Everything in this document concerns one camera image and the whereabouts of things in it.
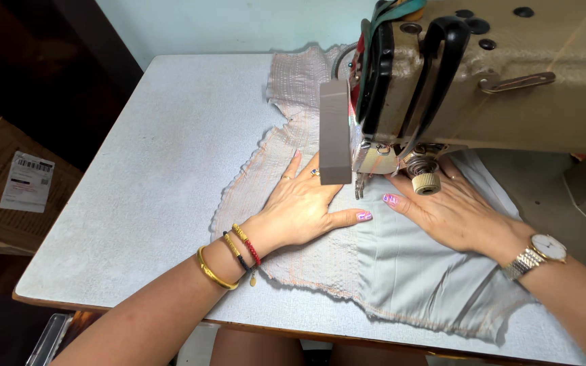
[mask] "pink nail polish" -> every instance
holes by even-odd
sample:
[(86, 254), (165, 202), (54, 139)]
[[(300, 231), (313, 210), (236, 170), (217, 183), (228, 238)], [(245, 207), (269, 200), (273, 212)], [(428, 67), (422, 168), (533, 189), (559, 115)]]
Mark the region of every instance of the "pink nail polish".
[(391, 194), (385, 194), (383, 197), (383, 200), (390, 207), (395, 207), (399, 203), (399, 198), (397, 198)]
[(363, 222), (372, 220), (372, 212), (363, 211), (356, 214), (356, 221)]

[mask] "garment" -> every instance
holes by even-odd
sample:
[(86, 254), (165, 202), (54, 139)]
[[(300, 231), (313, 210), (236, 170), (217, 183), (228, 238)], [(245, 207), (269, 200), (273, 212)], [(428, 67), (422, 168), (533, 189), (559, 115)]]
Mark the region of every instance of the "garment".
[[(338, 49), (324, 54), (311, 47), (296, 55), (274, 55), (267, 94), (288, 123), (265, 135), (224, 189), (212, 220), (212, 239), (263, 207), (296, 148), (302, 152), (301, 168), (318, 150), (319, 85), (330, 79), (337, 54)], [(457, 152), (452, 159), (494, 209), (519, 218), (473, 150)], [(368, 180), (361, 200), (355, 200), (353, 186), (344, 187), (330, 212), (362, 208), (372, 212), (373, 220), (333, 230), (302, 247), (281, 248), (265, 259), (262, 270), (283, 285), (352, 300), (371, 317), (496, 342), (501, 324), (533, 298), (492, 260), (435, 242), (392, 211), (381, 200), (386, 193), (398, 192), (377, 176)]]

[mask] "industrial sewing machine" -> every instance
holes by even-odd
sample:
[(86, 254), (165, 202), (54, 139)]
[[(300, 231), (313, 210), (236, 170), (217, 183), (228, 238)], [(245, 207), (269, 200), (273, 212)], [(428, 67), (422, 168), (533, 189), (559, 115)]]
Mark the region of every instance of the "industrial sewing machine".
[(461, 148), (586, 154), (586, 0), (379, 1), (332, 78), (321, 183), (354, 171), (357, 199), (372, 174), (401, 170), (435, 194), (436, 159)]

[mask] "wooden table edge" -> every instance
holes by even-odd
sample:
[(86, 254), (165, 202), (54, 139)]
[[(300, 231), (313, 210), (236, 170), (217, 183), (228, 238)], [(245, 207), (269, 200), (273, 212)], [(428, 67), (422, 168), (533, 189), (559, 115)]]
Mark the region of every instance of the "wooden table edge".
[[(29, 298), (26, 296), (18, 295), (15, 290), (12, 293), (13, 300), (23, 302), (30, 305), (54, 307), (57, 309), (65, 309), (72, 311), (87, 311), (104, 314), (111, 307), (86, 305), (86, 304), (75, 304), (70, 302), (57, 302), (53, 300), (41, 300), (36, 298)], [(496, 365), (562, 365), (562, 363), (528, 360), (523, 358), (507, 357), (502, 355), (490, 355), (487, 353), (477, 353), (469, 351), (452, 350), (448, 348), (440, 348), (434, 346), (420, 346), (420, 345), (409, 345), (406, 343), (395, 343), (390, 341), (380, 341), (377, 339), (367, 339), (359, 337), (350, 337), (344, 335), (335, 335), (327, 333), (316, 333), (313, 331), (302, 331), (292, 330), (284, 328), (274, 328), (268, 326), (256, 326), (251, 324), (242, 324), (236, 322), (226, 322), (222, 320), (203, 319), (202, 322), (209, 324), (214, 328), (232, 329), (239, 331), (249, 331), (252, 333), (263, 333), (271, 334), (281, 337), (290, 337), (298, 339), (309, 339), (311, 341), (329, 342), (329, 343), (341, 343), (344, 345), (362, 346), (371, 348), (383, 348), (387, 350), (396, 350), (401, 352), (421, 353), (425, 355), (436, 355), (442, 358), (451, 358), (456, 360), (478, 360), (487, 363), (495, 363)]]

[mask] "light blue wall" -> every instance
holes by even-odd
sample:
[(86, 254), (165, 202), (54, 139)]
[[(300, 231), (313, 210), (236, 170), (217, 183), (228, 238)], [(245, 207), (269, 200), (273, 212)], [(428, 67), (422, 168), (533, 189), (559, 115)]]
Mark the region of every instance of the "light blue wall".
[(96, 0), (142, 69), (156, 55), (355, 42), (376, 0)]

